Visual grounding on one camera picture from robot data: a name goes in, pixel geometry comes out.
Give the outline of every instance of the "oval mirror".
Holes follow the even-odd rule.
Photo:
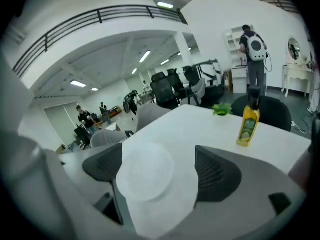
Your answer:
[[[290,56],[296,61],[300,56],[300,46],[297,40],[295,40],[294,38],[290,38],[288,42],[288,49]]]

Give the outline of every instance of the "green label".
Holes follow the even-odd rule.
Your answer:
[[[246,119],[244,121],[243,129],[240,134],[239,140],[248,142],[252,134],[254,133],[255,127],[256,127],[256,121],[254,119],[252,118]]]

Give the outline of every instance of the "yellow bottle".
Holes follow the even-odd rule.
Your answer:
[[[249,103],[244,108],[241,130],[236,143],[248,147],[260,119],[260,88],[251,86],[248,91]]]

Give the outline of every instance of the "railing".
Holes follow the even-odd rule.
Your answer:
[[[13,71],[21,78],[40,55],[75,31],[90,25],[128,17],[162,18],[187,24],[180,11],[148,5],[117,5],[86,11],[62,22],[40,37],[18,60]]]
[[[296,5],[292,0],[259,0],[274,5],[285,10],[288,13],[300,14]]]

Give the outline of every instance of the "cabinet drawer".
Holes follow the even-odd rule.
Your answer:
[[[246,78],[247,71],[245,68],[233,68],[232,71],[232,78]]]

